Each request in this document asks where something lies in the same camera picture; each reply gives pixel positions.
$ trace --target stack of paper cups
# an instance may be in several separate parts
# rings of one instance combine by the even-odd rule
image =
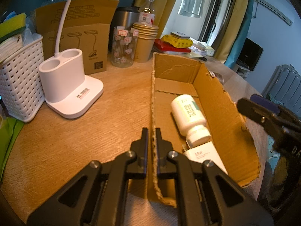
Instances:
[[[139,30],[134,61],[144,63],[149,59],[159,28],[145,22],[134,23],[133,27]]]

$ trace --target open cardboard box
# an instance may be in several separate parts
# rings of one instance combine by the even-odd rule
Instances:
[[[72,0],[64,22],[60,51],[82,50],[85,74],[106,70],[110,24],[117,0]],[[54,55],[58,26],[66,2],[35,10],[37,31],[43,36],[44,59]]]
[[[157,178],[155,129],[183,153],[181,136],[171,114],[171,102],[179,95],[190,94],[207,119],[214,146],[229,176],[241,187],[260,173],[260,162],[253,138],[242,115],[216,77],[204,63],[196,60],[154,53],[152,76],[152,155],[153,172],[148,174],[148,199],[176,206],[174,180]]]

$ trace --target green sponge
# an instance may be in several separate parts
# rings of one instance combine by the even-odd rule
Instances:
[[[26,14],[21,13],[0,24],[0,43],[25,30]]]

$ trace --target wooden desk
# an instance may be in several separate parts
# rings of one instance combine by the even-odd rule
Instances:
[[[218,61],[210,59],[206,65],[224,76],[225,89],[234,101],[257,93]],[[125,69],[109,64],[106,72],[92,75],[103,81],[104,93],[82,117],[64,119],[44,103],[33,121],[25,124],[10,154],[1,187],[23,221],[91,160],[113,160],[140,138],[142,127],[150,128],[151,72],[151,61]],[[267,136],[257,124],[248,122],[248,127],[262,164],[260,178],[248,190],[257,198]],[[146,198],[145,183],[137,182],[133,187]],[[174,208],[130,193],[125,214],[125,225],[177,225]]]

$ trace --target yellow package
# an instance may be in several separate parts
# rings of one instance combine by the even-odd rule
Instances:
[[[186,48],[191,47],[193,42],[190,39],[181,39],[173,35],[165,35],[161,38],[161,41],[168,42],[173,45],[175,48]]]

